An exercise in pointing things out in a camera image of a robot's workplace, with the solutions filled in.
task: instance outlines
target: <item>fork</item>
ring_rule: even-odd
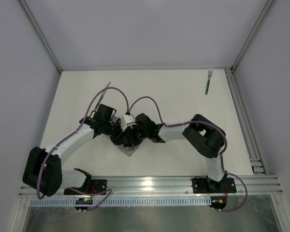
[[[207,85],[206,85],[205,95],[208,94],[209,82],[211,81],[211,77],[212,77],[212,75],[213,75],[213,69],[209,69],[209,70],[208,70],[208,75],[207,75],[208,79],[207,79]]]

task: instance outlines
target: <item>black mounting bracket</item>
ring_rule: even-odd
[[[88,172],[85,172],[84,170],[81,170],[79,168],[75,168],[75,170],[83,173],[86,176],[86,180],[82,187],[75,188],[76,190],[88,194],[93,193],[99,193],[106,190],[106,184],[107,180],[95,180],[91,178],[91,175]],[[74,192],[73,190],[66,188],[63,192],[64,195],[80,195],[77,192]]]
[[[206,177],[195,177],[192,179],[192,189],[193,193],[203,194],[203,193],[236,193],[236,186],[233,178],[225,178],[224,186],[226,188],[222,188],[216,191],[213,191],[208,184]]]

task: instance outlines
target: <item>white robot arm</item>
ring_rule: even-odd
[[[61,166],[83,144],[105,134],[127,155],[131,155],[146,138],[154,143],[188,140],[205,157],[207,179],[211,189],[215,191],[224,187],[226,174],[220,164],[219,151],[224,146],[225,134],[205,117],[195,115],[189,122],[165,125],[154,123],[145,114],[134,118],[127,113],[121,119],[113,119],[114,112],[114,108],[100,104],[93,117],[82,119],[80,127],[66,136],[64,142],[60,140],[43,149],[33,148],[29,154],[23,182],[35,189],[39,185],[40,192],[46,196],[52,196],[58,189],[63,188],[92,193],[93,181],[89,173],[80,169],[62,171]],[[39,171],[46,156],[49,158],[39,178]]]

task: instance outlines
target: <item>metal frame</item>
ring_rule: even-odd
[[[52,60],[53,64],[57,68],[58,72],[61,74],[62,73],[62,68],[52,50],[50,47],[48,41],[46,40],[46,37],[44,36],[39,24],[37,23],[31,9],[29,8],[27,2],[25,0],[17,0],[20,7],[23,9],[24,14],[26,15],[28,21],[30,22],[31,26],[33,27],[34,32],[38,36],[41,44],[45,48],[47,54],[49,55],[50,59]]]
[[[92,198],[91,205],[97,205],[101,202],[104,196]],[[32,198],[30,207],[75,207],[79,197],[74,199],[69,197],[56,197],[51,199]],[[211,205],[209,196],[186,196],[186,197],[108,197],[101,207],[154,207],[154,206],[197,206]]]
[[[256,172],[267,174],[265,159],[263,159],[262,150],[254,132],[255,130],[251,123],[246,104],[244,103],[240,93],[236,76],[231,70],[225,70],[225,73],[252,166],[254,166],[254,162],[261,163]]]
[[[11,232],[23,231],[31,198],[18,198],[19,208],[15,215]]]
[[[108,189],[112,189],[112,196],[135,197],[135,196],[221,196],[221,193],[194,194],[191,179],[194,176],[97,176],[94,179],[106,179]],[[275,175],[244,175],[240,176],[244,181],[250,195],[282,194],[282,188]],[[245,189],[241,182],[235,179],[237,193],[229,195],[245,195]],[[36,190],[23,185],[19,197],[35,197]],[[53,197],[62,197],[63,189]]]
[[[32,25],[32,27],[33,27],[36,35],[38,36],[40,42],[42,43],[42,45],[45,48],[46,52],[48,53],[49,57],[51,58],[53,64],[57,68],[58,72],[61,74],[63,69],[61,68],[52,48],[50,47],[46,37],[44,36],[44,33],[43,33],[41,27],[39,26],[37,20],[35,19],[28,3],[26,2],[26,0],[17,0],[17,1],[19,3],[20,7],[23,9],[23,12],[26,15],[28,21]],[[245,56],[247,50],[249,49],[250,45],[252,44],[252,42],[256,38],[258,32],[260,31],[262,25],[264,24],[267,16],[271,12],[275,3],[276,3],[276,0],[267,0],[266,1],[266,3],[263,6],[256,22],[254,23],[252,29],[250,30],[248,37],[246,38],[240,52],[238,53],[238,55],[234,61],[234,64],[232,65],[232,68],[231,68],[232,71],[236,70],[236,68],[238,67],[242,58]],[[225,69],[226,67],[215,67],[215,68],[216,69]],[[190,67],[190,68],[183,67],[182,69],[196,69],[196,67]]]
[[[269,15],[269,13],[271,12],[272,8],[274,7],[276,3],[276,0],[267,0],[265,5],[263,6],[256,22],[254,23],[252,29],[250,30],[248,37],[246,38],[240,52],[238,53],[234,64],[232,66],[232,71],[235,71],[236,68],[238,67],[239,63],[241,62],[241,60],[243,59],[243,57],[245,56],[246,52],[248,51],[249,47],[251,46],[252,42],[254,41],[254,39],[256,38],[258,32],[260,31],[262,25],[264,24],[267,16]]]
[[[285,195],[271,194],[271,197],[282,231],[290,232],[290,215],[288,214],[289,207],[286,206]]]

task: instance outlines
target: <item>purple cable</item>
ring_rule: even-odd
[[[159,109],[159,107],[158,107],[158,104],[157,104],[156,101],[155,101],[152,97],[150,97],[150,96],[144,96],[144,97],[141,97],[141,98],[138,98],[137,100],[135,100],[135,102],[131,105],[130,109],[128,110],[128,113],[131,111],[132,107],[133,107],[133,106],[134,106],[134,105],[135,105],[139,100],[142,100],[142,99],[144,99],[144,98],[148,98],[148,99],[150,99],[150,100],[153,101],[153,103],[155,104],[156,109],[157,109],[157,111],[158,111],[158,115],[159,115],[159,118],[160,118],[161,123],[162,123],[162,124],[165,124],[165,123],[163,122],[163,120],[162,120],[162,117],[161,117],[161,113],[160,113],[160,109]]]
[[[96,209],[97,207],[99,207],[103,202],[105,202],[105,200],[111,195],[111,193],[112,193],[112,189],[111,188],[109,188],[109,189],[107,189],[107,190],[105,190],[105,191],[103,191],[103,192],[99,192],[99,193],[94,193],[94,194],[88,194],[88,193],[84,193],[84,192],[81,192],[81,191],[78,191],[78,190],[76,190],[76,189],[74,189],[74,188],[70,188],[71,190],[73,190],[73,191],[75,191],[75,192],[77,192],[77,193],[79,193],[79,194],[82,194],[82,195],[87,195],[87,196],[91,196],[91,197],[93,197],[93,196],[96,196],[96,195],[101,195],[101,194],[103,194],[103,193],[106,193],[106,192],[109,192],[98,204],[96,204],[94,207],[91,207],[91,208],[89,208],[88,210],[86,210],[87,212],[88,211],[91,211],[91,210],[94,210],[94,209]],[[43,223],[46,223],[46,224],[56,224],[56,223],[59,223],[59,222],[62,222],[63,220],[65,220],[66,218],[68,218],[69,216],[71,216],[71,215],[73,215],[73,214],[75,214],[75,213],[77,213],[77,212],[71,212],[71,213],[69,213],[68,215],[66,215],[66,216],[64,216],[63,218],[61,218],[61,219],[59,219],[59,220],[57,220],[57,221],[43,221]],[[39,216],[39,213],[38,213],[38,215],[36,215],[35,216],[35,219],[34,219],[34,221],[32,222],[32,224],[31,224],[31,226],[30,226],[30,228],[29,228],[29,232],[31,232],[32,231],[32,229],[33,229],[33,225],[35,224],[35,222],[37,221],[37,219],[39,218],[38,217]]]
[[[242,208],[245,205],[245,203],[246,203],[246,201],[248,199],[248,190],[247,190],[247,187],[246,187],[245,183],[243,182],[243,180],[239,176],[237,176],[235,174],[232,174],[232,173],[229,173],[227,171],[225,171],[225,173],[228,174],[228,175],[232,175],[235,178],[237,178],[242,183],[242,185],[244,186],[244,189],[245,189],[245,198],[244,198],[243,202],[238,207],[236,207],[234,209],[222,209],[221,210],[221,212],[230,213],[230,212],[234,212],[236,210],[239,210],[240,208]]]
[[[83,120],[81,121],[81,123],[79,124],[79,126],[76,128],[75,131],[73,131],[71,134],[69,134],[68,136],[64,137],[62,140],[60,140],[55,147],[53,147],[49,153],[46,155],[45,159],[43,160],[42,164],[41,164],[41,168],[40,168],[40,171],[39,171],[39,175],[38,175],[38,181],[37,181],[37,197],[39,200],[41,200],[45,195],[43,194],[42,196],[40,195],[40,188],[41,188],[41,179],[42,179],[42,174],[43,174],[43,170],[44,170],[44,166],[48,160],[48,158],[51,156],[51,154],[57,149],[58,146],[60,146],[63,142],[65,142],[67,139],[71,138],[73,135],[75,135],[82,127],[82,125],[84,124],[85,120],[86,120],[86,117],[91,109],[91,106],[93,104],[93,102],[95,101],[95,99],[105,90],[107,89],[115,89],[117,91],[119,91],[125,98],[126,100],[126,104],[127,104],[127,111],[129,111],[129,103],[128,103],[128,99],[126,97],[126,95],[124,94],[123,91],[121,91],[119,88],[116,88],[116,87],[107,87],[107,88],[104,88],[102,90],[100,90],[94,97],[93,99],[91,100],[87,110],[86,110],[86,113],[85,113],[85,116],[83,118]]]
[[[173,125],[167,125],[167,124],[166,124],[165,122],[163,122],[163,120],[162,120],[161,112],[160,112],[160,109],[159,109],[159,107],[158,107],[158,104],[156,103],[156,101],[155,101],[152,97],[149,97],[149,96],[144,96],[144,97],[141,97],[141,98],[138,98],[137,100],[135,100],[135,102],[131,105],[131,107],[130,107],[130,109],[128,110],[128,112],[131,111],[132,107],[133,107],[133,106],[134,106],[134,105],[135,105],[139,100],[144,99],[144,98],[148,98],[148,99],[150,99],[150,100],[153,101],[153,103],[154,103],[155,106],[156,106],[156,109],[157,109],[157,112],[158,112],[158,115],[159,115],[160,121],[161,121],[161,123],[162,123],[163,125],[165,125],[166,127],[179,127],[179,126],[183,126],[183,125],[187,125],[187,124],[191,124],[191,123],[198,123],[198,124],[203,124],[203,125],[210,126],[210,127],[214,128],[214,129],[216,129],[216,130],[220,133],[220,135],[221,135],[221,136],[223,137],[223,139],[224,139],[224,148],[223,148],[223,150],[220,152],[220,163],[221,163],[221,168],[222,168],[222,170],[223,170],[223,172],[224,172],[225,174],[227,174],[227,175],[229,174],[229,175],[232,175],[232,176],[236,177],[236,178],[237,178],[237,179],[242,183],[242,185],[244,186],[244,189],[245,189],[245,198],[244,198],[244,200],[243,200],[243,202],[242,202],[242,204],[241,204],[240,206],[238,206],[238,207],[236,207],[236,208],[234,208],[234,209],[224,209],[224,210],[221,210],[221,212],[234,212],[234,211],[236,211],[236,210],[242,208],[242,207],[244,206],[244,204],[246,203],[247,199],[248,199],[248,191],[247,191],[247,187],[246,187],[245,183],[242,181],[242,179],[241,179],[239,176],[227,172],[227,171],[225,170],[225,168],[224,168],[224,163],[223,163],[223,156],[222,156],[222,154],[227,150],[227,147],[228,147],[228,141],[227,141],[227,138],[226,138],[225,134],[222,132],[222,130],[221,130],[219,127],[217,127],[217,126],[215,126],[214,124],[212,124],[212,123],[203,122],[203,121],[189,121],[189,122],[184,122],[184,123],[177,123],[177,124],[173,124]]]

